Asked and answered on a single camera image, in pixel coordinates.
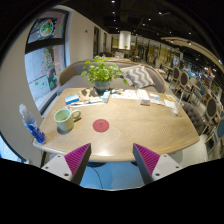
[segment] green plant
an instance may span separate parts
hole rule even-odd
[[[122,72],[119,71],[119,67],[115,63],[114,65],[110,65],[109,63],[104,63],[105,59],[100,59],[97,55],[94,58],[94,62],[97,62],[96,65],[93,65],[93,62],[86,61],[83,69],[88,66],[88,71],[83,71],[81,76],[88,76],[88,81],[94,83],[94,81],[109,81],[112,82],[113,79],[117,79],[118,76],[122,75]]]

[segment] gray sofa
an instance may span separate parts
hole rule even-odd
[[[85,61],[75,62],[65,68],[59,76],[59,88],[57,90],[57,95],[59,96],[66,88],[89,88],[94,87],[94,83],[88,82],[87,76],[81,77],[81,73],[86,69],[83,69]],[[119,68],[131,67],[138,65],[139,63],[134,62],[109,62],[110,64],[116,63]],[[155,86],[148,86],[144,89],[151,92],[164,93],[166,89],[166,84],[163,77],[151,66],[145,65],[146,70],[153,79]],[[129,86],[123,83],[123,78],[114,79],[110,84],[110,88],[120,88],[120,89],[135,89],[134,86]]]

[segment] cushion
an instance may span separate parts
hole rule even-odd
[[[155,86],[155,83],[144,66],[128,70],[127,78],[131,79],[136,89],[141,89],[146,86]]]
[[[130,70],[130,69],[133,69],[133,68],[139,68],[139,67],[141,67],[141,65],[135,65],[135,66],[131,66],[131,67],[126,67],[126,68],[121,68],[121,69],[120,69],[120,71],[123,73],[123,74],[122,74],[123,78],[127,80],[129,86],[133,86],[134,84],[133,84],[133,82],[131,81],[131,79],[129,79],[129,78],[127,77],[127,71]]]

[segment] mug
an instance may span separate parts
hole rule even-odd
[[[74,117],[74,113],[76,112],[78,112],[79,115]],[[74,119],[79,118],[80,115],[80,110],[70,111],[68,109],[62,109],[55,113],[54,120],[61,131],[70,131],[74,127]]]

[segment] blue bottle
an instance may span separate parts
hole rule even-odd
[[[24,104],[20,104],[19,112],[23,117],[23,124],[28,129],[28,131],[33,135],[37,142],[44,144],[46,142],[45,134],[37,127],[37,122],[35,121],[33,115],[27,111]]]

